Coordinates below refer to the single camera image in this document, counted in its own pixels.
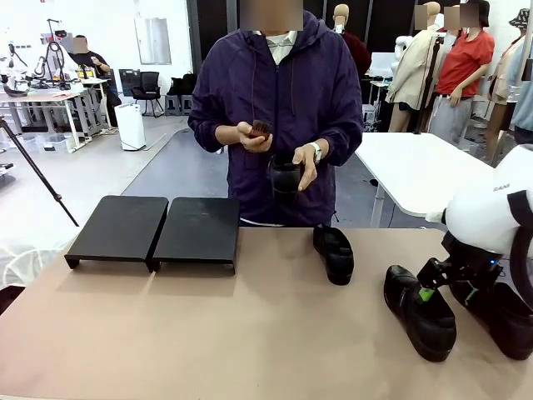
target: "beige coat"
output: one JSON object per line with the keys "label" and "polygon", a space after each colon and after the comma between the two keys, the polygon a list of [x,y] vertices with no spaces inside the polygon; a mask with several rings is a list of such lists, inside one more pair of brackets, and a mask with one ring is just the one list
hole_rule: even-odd
{"label": "beige coat", "polygon": [[507,75],[509,73],[509,68],[511,67],[511,62],[513,57],[516,54],[516,50],[524,43],[525,37],[520,39],[515,44],[511,44],[507,51],[501,56],[498,65],[494,73],[491,75],[490,83],[496,80],[494,84],[494,90],[492,91],[491,101],[496,104],[507,104],[507,98],[509,97],[509,85],[507,83]]}
{"label": "beige coat", "polygon": [[437,26],[432,25],[427,30],[419,32],[402,54],[396,75],[389,88],[389,94],[386,97],[389,103],[407,103],[415,110],[420,109],[426,77],[433,56],[436,30]]}

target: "white wall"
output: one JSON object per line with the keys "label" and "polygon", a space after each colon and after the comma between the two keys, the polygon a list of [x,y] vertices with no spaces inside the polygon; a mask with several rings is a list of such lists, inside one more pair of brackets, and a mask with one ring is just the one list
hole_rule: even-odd
{"label": "white wall", "polygon": [[[172,77],[180,78],[192,70],[186,0],[0,1],[0,33],[3,33],[0,38],[14,39],[15,44],[36,45],[40,34],[49,32],[46,20],[61,20],[61,29],[74,36],[85,35],[89,48],[102,55],[116,71],[119,91],[122,90],[118,76],[121,68],[158,71],[162,94],[168,91]],[[172,65],[141,65],[134,23],[137,13],[142,18],[167,19]],[[9,21],[12,15],[17,16],[16,21]]]}

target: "navy hooded jacket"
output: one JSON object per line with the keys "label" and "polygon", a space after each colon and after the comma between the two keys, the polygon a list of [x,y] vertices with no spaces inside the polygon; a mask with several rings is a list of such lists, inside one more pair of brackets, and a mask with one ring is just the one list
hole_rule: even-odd
{"label": "navy hooded jacket", "polygon": [[[323,21],[304,12],[303,31],[280,65],[264,36],[236,31],[220,39],[207,55],[193,93],[189,126],[198,143],[214,153],[220,125],[254,119],[273,126],[268,153],[229,146],[229,197],[241,203],[241,217],[255,223],[314,226],[329,223],[335,211],[335,168],[361,144],[361,89],[356,65],[342,39]],[[327,157],[317,178],[292,205],[274,201],[267,169],[271,155],[294,153],[324,138]]]}

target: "black shoe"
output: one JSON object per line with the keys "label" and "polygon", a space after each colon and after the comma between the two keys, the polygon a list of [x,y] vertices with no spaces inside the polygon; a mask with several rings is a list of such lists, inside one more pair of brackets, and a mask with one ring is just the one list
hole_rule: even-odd
{"label": "black shoe", "polygon": [[326,263],[327,278],[334,285],[350,283],[353,273],[351,244],[339,229],[320,226],[313,230],[313,245]]}
{"label": "black shoe", "polygon": [[533,353],[533,312],[509,285],[497,282],[491,288],[473,291],[468,282],[456,282],[450,290],[488,326],[492,339],[508,358],[526,360]]}
{"label": "black shoe", "polygon": [[291,154],[276,154],[272,157],[270,179],[274,200],[278,203],[293,203],[302,174],[302,164],[293,164]]}
{"label": "black shoe", "polygon": [[456,342],[456,317],[438,290],[428,302],[419,302],[418,279],[398,265],[385,277],[385,303],[403,322],[415,350],[427,361],[448,358]]}

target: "white robot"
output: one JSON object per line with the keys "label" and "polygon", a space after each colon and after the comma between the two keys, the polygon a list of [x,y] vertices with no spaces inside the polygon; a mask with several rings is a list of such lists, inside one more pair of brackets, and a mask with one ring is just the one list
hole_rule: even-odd
{"label": "white robot", "polygon": [[391,65],[393,74],[396,74],[398,65],[400,65],[401,56],[403,56],[404,51],[407,50],[407,48],[411,45],[412,42],[412,36],[399,36],[396,39],[396,46],[394,47],[394,58],[396,59],[396,61],[393,62]]}
{"label": "white robot", "polygon": [[9,96],[24,96],[31,85],[37,88],[50,88],[49,83],[53,86],[55,81],[61,89],[68,89],[70,84],[67,83],[77,81],[77,64],[70,58],[67,50],[57,42],[37,46],[25,56],[29,59],[30,66],[17,54],[11,43],[0,49],[0,75],[4,91]]}
{"label": "white robot", "polygon": [[417,276],[422,298],[440,286],[500,273],[498,261],[510,255],[513,283],[533,309],[533,287],[527,258],[533,258],[533,145],[515,147],[495,169],[490,181],[459,191],[444,212],[428,216],[448,227],[445,262],[434,258]]}

